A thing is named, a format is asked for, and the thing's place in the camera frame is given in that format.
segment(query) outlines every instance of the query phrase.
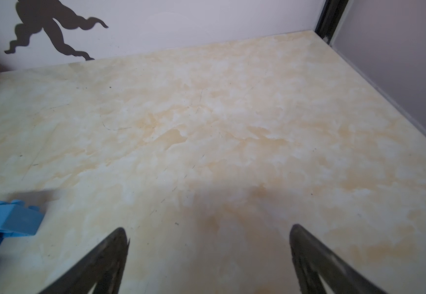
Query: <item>baseboard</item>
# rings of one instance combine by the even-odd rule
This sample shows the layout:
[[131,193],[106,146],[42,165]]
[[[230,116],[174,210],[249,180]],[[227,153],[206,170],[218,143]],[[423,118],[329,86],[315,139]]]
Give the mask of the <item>baseboard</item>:
[[415,118],[413,118],[407,111],[404,110],[402,106],[400,106],[391,96],[389,96],[385,91],[383,91],[380,87],[378,87],[366,74],[364,74],[358,67],[353,64],[350,60],[348,60],[343,54],[339,52],[339,50],[336,50],[335,48],[332,48],[337,54],[342,57],[345,62],[347,62],[358,74],[362,76],[373,88],[375,88],[376,91],[378,91],[381,96],[383,96],[389,103],[391,103],[392,106],[394,106],[395,109],[397,109],[413,126],[416,127],[416,129],[419,130],[425,137],[426,137],[426,128],[421,125]]

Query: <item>black frame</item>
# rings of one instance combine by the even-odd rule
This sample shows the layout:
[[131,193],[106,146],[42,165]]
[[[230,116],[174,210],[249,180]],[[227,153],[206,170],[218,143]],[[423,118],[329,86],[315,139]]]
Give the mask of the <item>black frame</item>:
[[315,32],[319,37],[324,39],[327,44],[329,44],[334,35],[347,3],[348,0],[326,0],[324,3],[324,8],[317,22]]
[[91,252],[40,294],[117,294],[127,261],[127,235],[123,228],[113,231]]
[[386,294],[299,224],[290,231],[290,247],[303,294],[326,293],[319,276],[334,293]]

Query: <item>black pointed object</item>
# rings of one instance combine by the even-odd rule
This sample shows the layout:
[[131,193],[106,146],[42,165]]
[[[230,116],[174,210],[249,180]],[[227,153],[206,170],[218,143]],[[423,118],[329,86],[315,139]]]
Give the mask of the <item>black pointed object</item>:
[[303,294],[325,294],[322,279],[334,293],[386,294],[344,262],[300,224],[290,231],[293,265]]
[[123,228],[110,233],[59,279],[40,294],[117,294],[127,261],[127,235]]

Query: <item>wall decal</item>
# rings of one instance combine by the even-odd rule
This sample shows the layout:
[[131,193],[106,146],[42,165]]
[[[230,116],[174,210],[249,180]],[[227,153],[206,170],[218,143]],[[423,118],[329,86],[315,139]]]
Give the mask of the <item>wall decal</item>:
[[59,52],[64,55],[82,56],[86,60],[93,60],[87,52],[76,51],[64,43],[63,33],[54,19],[68,30],[81,28],[86,31],[92,29],[96,23],[108,28],[98,18],[89,17],[85,19],[77,15],[59,0],[18,0],[16,11],[22,23],[17,24],[15,28],[17,39],[10,41],[10,49],[4,51],[6,54],[16,53],[17,46],[28,46],[30,44],[30,36],[43,29],[55,49]]

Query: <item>beige marble tile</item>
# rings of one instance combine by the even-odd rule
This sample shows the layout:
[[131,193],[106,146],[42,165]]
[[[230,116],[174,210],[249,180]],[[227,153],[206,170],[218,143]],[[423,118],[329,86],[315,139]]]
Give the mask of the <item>beige marble tile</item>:
[[297,222],[426,293],[426,138],[313,32],[0,74],[0,199],[22,191],[47,212],[0,246],[0,293],[119,226],[121,293],[299,293]]

